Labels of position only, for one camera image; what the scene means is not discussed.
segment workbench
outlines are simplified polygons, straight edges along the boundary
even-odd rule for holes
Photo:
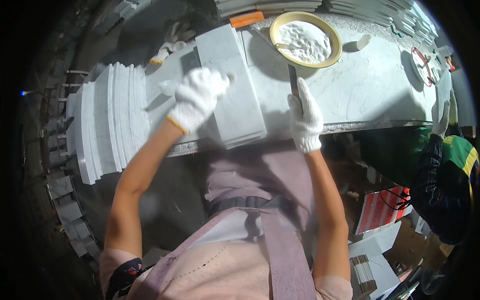
[[[363,34],[346,29],[337,32],[344,45],[337,63],[324,69],[295,66],[297,75],[306,80],[322,111],[323,134],[432,123],[432,110],[438,114],[438,108],[434,106],[437,98],[435,86],[427,87],[415,77],[410,64],[410,49],[373,37],[367,47],[355,51],[353,45]],[[288,139],[291,137],[287,103],[290,93],[288,60],[255,31],[242,30],[239,36],[243,40],[245,58],[264,116],[266,140]],[[156,84],[163,80],[180,82],[188,70],[198,66],[195,43],[192,43],[172,53],[161,67],[147,67],[147,110],[151,132],[175,103],[174,97],[161,94]],[[214,147],[217,146],[200,129],[180,139],[169,156]]]

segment plaid shirt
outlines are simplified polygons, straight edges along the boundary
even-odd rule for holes
[[[458,125],[450,126],[450,135],[463,138]],[[471,200],[469,190],[446,189],[439,184],[439,170],[442,161],[443,141],[438,135],[432,134],[429,143],[423,149],[417,172],[410,189],[411,204],[419,215],[429,224],[430,229],[446,244],[460,244],[467,231]],[[479,165],[475,163],[470,173],[470,183],[475,190],[479,180]],[[459,182],[458,174],[449,176],[448,182],[455,185]]]

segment pink shirt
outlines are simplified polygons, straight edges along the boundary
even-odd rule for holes
[[[121,264],[135,259],[132,253],[105,249],[100,258],[102,290]],[[149,269],[132,284],[127,296],[146,278]],[[262,299],[271,298],[269,288],[270,267],[268,258],[259,244],[245,241],[225,241],[201,245],[187,250],[174,263],[165,280],[168,284],[159,299]],[[317,299],[351,300],[350,282],[339,276],[324,276],[315,280]]]

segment yellow bowl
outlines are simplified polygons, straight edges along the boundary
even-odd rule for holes
[[[280,26],[293,22],[293,21],[304,21],[309,22],[318,28],[322,29],[323,32],[330,38],[330,43],[332,44],[332,54],[326,60],[320,63],[307,63],[301,60],[296,60],[293,57],[287,55],[285,50],[277,49],[286,59],[299,64],[300,66],[309,67],[309,68],[325,68],[333,65],[337,62],[342,54],[342,41],[338,36],[336,30],[330,26],[327,22],[320,19],[314,14],[308,12],[286,12],[284,14],[279,15],[270,25],[270,39],[272,43],[275,45],[277,43],[281,43],[280,34],[278,33],[278,29]]]

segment white powder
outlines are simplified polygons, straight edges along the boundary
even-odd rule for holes
[[[330,38],[311,23],[293,21],[280,26],[278,32],[281,43],[290,46],[285,53],[297,60],[320,63],[332,54]]]

